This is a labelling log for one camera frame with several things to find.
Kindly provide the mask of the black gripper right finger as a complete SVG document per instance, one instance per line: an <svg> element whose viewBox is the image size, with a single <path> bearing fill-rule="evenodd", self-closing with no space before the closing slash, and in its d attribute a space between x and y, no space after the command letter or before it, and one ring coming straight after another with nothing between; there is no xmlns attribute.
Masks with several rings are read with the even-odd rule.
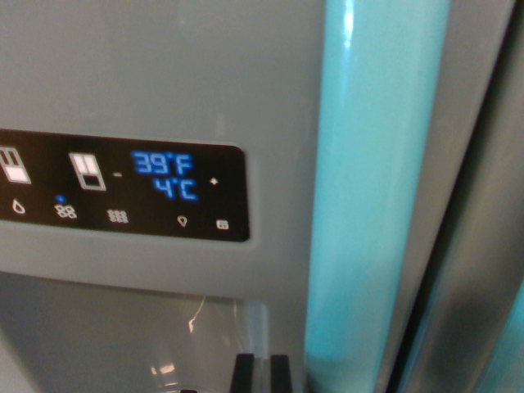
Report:
<svg viewBox="0 0 524 393"><path fill-rule="evenodd" d="M270 392L293 392L290 363L287 355L270 356Z"/></svg>

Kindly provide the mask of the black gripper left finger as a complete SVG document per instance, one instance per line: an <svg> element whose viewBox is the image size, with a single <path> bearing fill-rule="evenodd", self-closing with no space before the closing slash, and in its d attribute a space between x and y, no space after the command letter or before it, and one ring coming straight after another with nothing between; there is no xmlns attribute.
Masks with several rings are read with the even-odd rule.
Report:
<svg viewBox="0 0 524 393"><path fill-rule="evenodd" d="M229 393L252 393L255 356L238 354L235 359Z"/></svg>

